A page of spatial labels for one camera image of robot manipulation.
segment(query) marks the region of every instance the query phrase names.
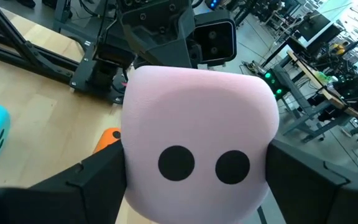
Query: black dot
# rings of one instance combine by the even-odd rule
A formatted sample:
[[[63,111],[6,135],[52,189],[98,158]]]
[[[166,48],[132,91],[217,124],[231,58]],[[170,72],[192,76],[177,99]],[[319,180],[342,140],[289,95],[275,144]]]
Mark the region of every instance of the black dot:
[[[216,162],[215,172],[221,182],[238,184],[247,177],[249,168],[247,155],[241,151],[228,151]]]
[[[121,133],[119,131],[115,131],[112,133],[112,136],[116,139],[120,139],[121,138]]]
[[[4,140],[2,139],[0,142],[0,149],[2,148],[2,145],[4,144]]]
[[[168,180],[184,180],[193,172],[194,157],[183,146],[171,146],[164,150],[158,159],[160,173]]]
[[[0,140],[1,140],[2,136],[4,135],[4,132],[5,132],[5,129],[3,129],[0,133]]]

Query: orange object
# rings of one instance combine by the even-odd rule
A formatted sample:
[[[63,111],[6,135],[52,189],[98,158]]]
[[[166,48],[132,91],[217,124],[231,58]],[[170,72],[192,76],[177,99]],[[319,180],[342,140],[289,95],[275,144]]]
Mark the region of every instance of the orange object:
[[[99,139],[96,148],[93,151],[93,154],[99,152],[100,150],[104,149],[108,145],[120,140],[121,138],[121,130],[119,128],[109,128],[105,130],[102,136]]]

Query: yellow object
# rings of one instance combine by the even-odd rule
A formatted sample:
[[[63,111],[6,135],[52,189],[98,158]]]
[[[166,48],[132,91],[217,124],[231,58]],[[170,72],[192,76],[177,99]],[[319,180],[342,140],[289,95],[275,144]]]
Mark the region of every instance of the yellow object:
[[[107,146],[121,139],[121,130],[119,128],[109,128],[104,131],[93,154],[105,149]]]
[[[333,47],[334,48],[332,49],[332,51],[334,51],[337,55],[343,54],[345,52],[345,47],[341,44],[334,44]]]

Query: workbench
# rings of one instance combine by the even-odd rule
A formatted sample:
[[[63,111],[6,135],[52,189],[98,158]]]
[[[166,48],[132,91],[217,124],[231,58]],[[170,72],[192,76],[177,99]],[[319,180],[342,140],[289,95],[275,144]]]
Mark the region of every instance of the workbench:
[[[309,135],[302,139],[302,142],[308,142],[318,136],[324,134],[326,131],[335,127],[339,124],[344,124],[350,120],[352,117],[358,116],[358,111],[354,108],[348,107],[344,110],[344,113],[334,120],[330,121],[328,124],[322,126],[320,123],[317,124],[318,129],[316,131],[312,130],[309,126],[306,125],[306,121],[313,119],[318,113],[324,111],[328,106],[334,105],[336,108],[343,110],[345,108],[344,102],[340,100],[340,94],[336,91],[327,91],[323,88],[323,85],[315,77],[316,71],[309,67],[307,64],[298,59],[298,57],[292,52],[287,52],[288,56],[296,62],[296,65],[303,71],[305,76],[310,79],[310,82],[319,90],[319,92],[325,97],[325,101],[320,103],[318,106],[312,107],[308,100],[303,96],[301,91],[297,88],[294,81],[291,80],[288,73],[284,71],[283,66],[287,64],[286,61],[277,65],[275,71],[277,72],[277,79],[284,85],[286,85],[293,95],[296,102],[303,109],[303,113],[299,113],[297,110],[291,110],[287,102],[283,100],[284,105],[289,110],[290,114],[295,118],[295,121],[285,128],[283,135],[288,134],[294,129],[300,129],[303,132],[308,133]]]
[[[3,10],[25,39],[79,62],[74,41]],[[0,62],[0,105],[11,115],[11,132],[0,156],[0,187],[29,187],[90,156],[103,131],[121,125],[121,107],[68,85]],[[150,224],[125,199],[118,224]]]

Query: wooden tabletop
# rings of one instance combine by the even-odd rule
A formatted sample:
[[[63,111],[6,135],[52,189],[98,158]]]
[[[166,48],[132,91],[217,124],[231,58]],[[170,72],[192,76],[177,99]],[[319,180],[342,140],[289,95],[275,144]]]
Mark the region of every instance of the wooden tabletop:
[[[73,40],[2,10],[32,43],[80,61]],[[68,85],[0,62],[0,104],[11,115],[11,132],[0,156],[0,187],[28,187],[91,155],[103,131],[121,125],[121,107]],[[118,224],[150,224],[124,200]]]
[[[294,60],[296,62],[296,64],[302,69],[302,71],[305,73],[305,75],[310,79],[310,81],[312,82],[312,84],[317,88],[317,89],[321,89],[321,94],[324,95],[324,97],[329,100],[329,102],[334,105],[335,107],[339,108],[339,109],[343,109],[345,107],[345,104],[338,99],[340,97],[340,94],[337,92],[337,96],[332,95],[330,92],[328,92],[327,90],[325,90],[323,88],[323,85],[317,80],[317,78],[315,77],[314,73],[316,72],[315,69],[311,68],[310,66],[302,63],[301,61],[298,60],[298,58],[296,57],[296,55],[289,50],[287,52],[287,54],[292,58],[292,60]],[[358,116],[358,111],[356,111],[355,109],[348,107],[345,112],[351,116]]]

